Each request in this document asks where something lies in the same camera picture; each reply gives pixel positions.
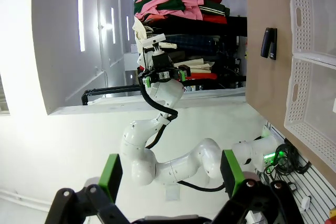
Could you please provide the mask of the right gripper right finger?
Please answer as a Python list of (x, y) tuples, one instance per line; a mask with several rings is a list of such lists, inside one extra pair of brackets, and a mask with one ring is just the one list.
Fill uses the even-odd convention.
[(246, 178), (232, 150), (222, 151), (220, 171), (229, 200), (212, 223), (242, 223), (249, 211), (262, 213), (267, 223), (304, 223), (286, 182)]

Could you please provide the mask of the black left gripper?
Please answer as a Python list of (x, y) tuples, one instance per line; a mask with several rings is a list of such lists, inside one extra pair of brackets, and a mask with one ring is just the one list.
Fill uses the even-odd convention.
[(177, 68), (163, 68), (153, 71), (143, 71), (138, 74), (140, 89), (150, 88), (151, 83), (168, 82), (171, 79), (186, 81), (191, 76), (190, 67), (180, 65)]

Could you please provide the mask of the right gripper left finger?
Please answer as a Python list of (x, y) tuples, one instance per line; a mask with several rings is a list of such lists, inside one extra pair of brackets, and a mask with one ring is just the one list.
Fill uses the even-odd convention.
[(110, 154), (98, 183), (78, 192), (71, 188), (57, 191), (45, 223), (84, 223), (91, 216), (101, 223), (129, 223), (115, 204), (122, 174), (119, 154)]

